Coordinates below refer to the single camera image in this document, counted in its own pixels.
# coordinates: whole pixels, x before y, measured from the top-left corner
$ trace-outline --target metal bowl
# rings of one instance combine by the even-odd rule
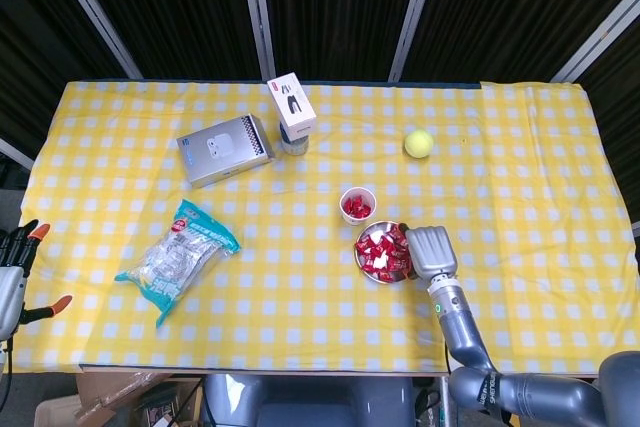
[[[360,242],[362,239],[364,239],[368,235],[371,236],[374,242],[377,242],[379,238],[382,237],[383,234],[389,232],[394,225],[398,225],[398,222],[391,222],[390,220],[381,220],[380,222],[374,222],[373,224],[368,225],[360,233],[360,235],[358,236],[358,239],[356,240],[356,243]],[[353,256],[356,259],[356,264],[358,265],[360,272],[362,272],[364,275],[369,277],[371,280],[378,282],[379,284],[393,284],[395,282],[400,282],[402,280],[409,278],[406,275],[404,275],[402,272],[390,272],[391,276],[393,277],[393,280],[391,282],[386,282],[384,280],[377,279],[373,275],[371,275],[369,272],[365,272],[364,270],[362,270],[363,262],[360,260],[360,255],[358,254],[358,249],[356,249],[355,245],[353,246]]]

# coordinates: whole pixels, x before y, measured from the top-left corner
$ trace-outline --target plastic bag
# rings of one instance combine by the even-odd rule
[[[183,199],[164,237],[115,280],[134,282],[160,309],[162,314],[156,320],[159,327],[212,256],[219,259],[239,250],[240,244],[231,232]]]

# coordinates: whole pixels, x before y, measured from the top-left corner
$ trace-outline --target yellow checkered tablecloth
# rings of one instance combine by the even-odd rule
[[[379,285],[354,265],[360,229],[338,210],[353,185],[376,193],[378,220],[448,229],[500,369],[593,373],[608,354],[637,348],[631,228],[579,86],[305,89],[317,132],[293,157],[264,85],[70,83],[23,220],[52,225],[27,306],[74,299],[20,329],[17,366],[442,371],[425,283]],[[175,139],[249,112],[277,159],[191,190]],[[415,127],[436,139],[428,160],[402,152]],[[243,250],[156,330],[158,310],[113,277],[169,227],[183,197]]]

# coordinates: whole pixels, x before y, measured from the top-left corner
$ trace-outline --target tennis ball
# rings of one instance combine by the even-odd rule
[[[431,153],[433,137],[426,130],[415,130],[405,137],[404,148],[411,157],[421,159]]]

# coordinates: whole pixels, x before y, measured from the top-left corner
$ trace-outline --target paper cup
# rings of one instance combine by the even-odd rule
[[[362,202],[371,207],[371,213],[362,219],[356,219],[355,217],[351,217],[344,211],[344,203],[347,199],[353,199],[362,196]],[[340,212],[342,213],[342,218],[347,224],[350,225],[360,225],[364,224],[367,220],[371,219],[373,215],[376,213],[376,196],[369,189],[365,189],[364,187],[351,187],[347,190],[342,197],[340,197]]]

